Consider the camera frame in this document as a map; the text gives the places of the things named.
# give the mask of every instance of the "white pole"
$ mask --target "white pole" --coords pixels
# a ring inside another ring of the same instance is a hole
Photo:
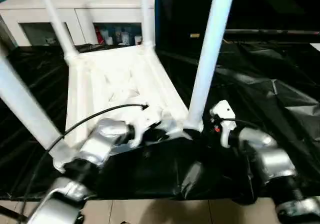
[[[185,128],[199,131],[203,128],[202,116],[231,4],[232,0],[212,0]]]
[[[149,0],[141,0],[141,11],[142,11],[142,39],[143,45],[154,46],[152,39],[152,26],[150,22],[150,9]]]
[[[48,149],[61,134],[38,105],[6,58],[0,55],[0,97],[37,141]],[[73,151],[61,140],[50,151],[58,169],[71,159]]]
[[[56,33],[60,45],[63,49],[64,56],[67,58],[72,58],[78,54],[77,50],[75,49],[71,37],[67,31],[66,26],[64,23],[61,22],[57,10],[55,9],[51,0],[43,0],[46,6],[46,10],[50,16],[51,23]]]

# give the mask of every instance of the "cabinet door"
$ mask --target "cabinet door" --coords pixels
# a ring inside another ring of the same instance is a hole
[[[154,40],[155,12],[153,8],[150,8],[149,11]],[[121,37],[122,43],[126,44],[127,39],[130,40],[129,46],[139,43],[142,22],[140,8],[77,8],[75,12],[87,44],[99,44],[102,39],[103,43],[108,44],[105,38],[107,35],[112,38],[114,45],[120,43],[120,40],[117,39],[119,35],[123,36]]]
[[[18,46],[51,45],[57,42],[46,9],[9,9],[0,14]],[[58,9],[75,45],[85,44],[74,9]]]

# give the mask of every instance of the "wire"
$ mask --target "wire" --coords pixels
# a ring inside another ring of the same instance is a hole
[[[247,120],[234,119],[234,118],[221,118],[220,121],[221,122],[223,122],[223,121],[232,121],[232,122],[236,122],[236,123],[242,123],[242,124],[246,124],[248,126],[251,126],[252,128],[261,130],[260,126],[258,126],[257,124],[254,124],[253,122],[247,121]]]
[[[26,190],[25,190],[25,193],[24,193],[24,197],[23,197],[23,204],[22,204],[22,207],[21,207],[21,210],[20,210],[20,215],[21,217],[24,215],[25,213],[25,209],[26,209],[26,204],[27,204],[27,196],[29,195],[30,193],[30,190],[31,190],[31,187],[32,187],[32,184],[33,182],[35,181],[36,177],[37,177],[37,174],[38,174],[38,171],[40,169],[40,166],[42,164],[42,162],[45,160],[45,157],[47,156],[47,154],[56,146],[56,144],[58,142],[60,142],[66,135],[68,135],[70,132],[72,132],[74,129],[76,129],[78,126],[80,126],[81,124],[89,121],[90,119],[93,119],[97,116],[100,116],[104,113],[108,113],[110,111],[113,111],[113,110],[116,110],[116,109],[120,109],[120,108],[126,108],[126,107],[142,107],[142,109],[146,109],[148,107],[148,105],[143,105],[143,104],[124,104],[124,105],[117,105],[117,106],[114,106],[114,107],[111,107],[111,108],[108,108],[108,109],[105,109],[105,110],[102,110],[102,111],[99,111],[93,115],[90,115],[88,117],[86,117],[85,119],[77,122],[76,124],[74,124],[73,126],[71,126],[68,130],[66,130],[64,132],[64,134],[62,134],[61,136],[59,136],[52,144],[51,146],[45,150],[44,154],[42,155],[42,157],[40,158],[39,162],[37,163],[37,165],[35,166],[34,170],[33,170],[33,174],[32,174],[32,177],[26,187]]]

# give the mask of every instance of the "white cabinet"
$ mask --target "white cabinet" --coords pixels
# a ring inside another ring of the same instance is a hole
[[[98,44],[96,30],[103,28],[103,24],[106,24],[104,29],[110,32],[113,28],[135,30],[142,21],[140,0],[52,1],[75,45]],[[154,27],[154,0],[149,0],[149,11],[150,23]],[[18,46],[49,45],[55,39],[42,0],[6,0],[0,3],[0,15]]]
[[[58,9],[58,13],[61,21],[65,22],[73,43],[75,45],[84,44],[85,39],[75,10]],[[51,39],[52,35],[55,36],[53,29],[48,28],[50,18],[46,9],[2,9],[0,15],[18,46],[43,45],[40,39],[47,40]]]
[[[150,11],[150,23],[155,26],[155,12],[153,8]],[[142,13],[140,8],[82,8],[75,10],[80,26],[82,28],[83,36],[86,43],[98,44],[96,29],[100,29],[107,24],[108,27],[113,26],[131,28],[130,24],[140,24],[142,22]],[[153,28],[153,40],[155,39],[155,29]]]

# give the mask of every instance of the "black plastic sheet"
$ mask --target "black plastic sheet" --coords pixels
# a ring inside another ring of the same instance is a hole
[[[105,48],[79,47],[82,52]],[[157,53],[188,106],[197,56]],[[320,52],[309,44],[224,44],[203,116],[207,127],[209,109],[228,100],[237,118],[259,125],[288,152],[307,195],[320,194],[319,60]],[[18,48],[9,61],[63,132],[68,67],[62,51],[57,47]],[[0,108],[0,198],[20,200],[44,149],[4,103]],[[41,198],[57,176],[48,156],[27,198]],[[172,140],[113,156],[100,178],[92,181],[97,199],[233,198],[250,202],[268,195],[248,175],[246,159],[221,148],[208,128],[196,141]]]

